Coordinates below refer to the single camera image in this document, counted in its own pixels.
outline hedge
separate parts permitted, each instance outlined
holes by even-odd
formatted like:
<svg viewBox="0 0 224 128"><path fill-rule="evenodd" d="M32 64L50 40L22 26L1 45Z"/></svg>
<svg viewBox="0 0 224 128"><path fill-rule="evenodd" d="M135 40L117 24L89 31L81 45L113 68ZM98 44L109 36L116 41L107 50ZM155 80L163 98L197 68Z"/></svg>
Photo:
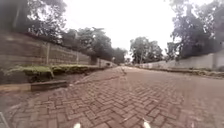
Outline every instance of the hedge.
<svg viewBox="0 0 224 128"><path fill-rule="evenodd" d="M29 66L14 67L4 72L4 83L24 83L42 82L54 78L54 74L49 67Z"/></svg>
<svg viewBox="0 0 224 128"><path fill-rule="evenodd" d="M18 66L4 72L0 70L0 83L44 82L53 79L54 75L82 74L102 69L85 65Z"/></svg>

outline paved road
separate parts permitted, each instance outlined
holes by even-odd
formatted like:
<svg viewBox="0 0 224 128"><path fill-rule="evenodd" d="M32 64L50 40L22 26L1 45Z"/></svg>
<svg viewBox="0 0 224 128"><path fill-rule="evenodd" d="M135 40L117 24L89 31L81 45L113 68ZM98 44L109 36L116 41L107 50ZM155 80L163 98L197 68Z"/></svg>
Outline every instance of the paved road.
<svg viewBox="0 0 224 128"><path fill-rule="evenodd" d="M224 80L117 67L6 111L16 128L224 128Z"/></svg>

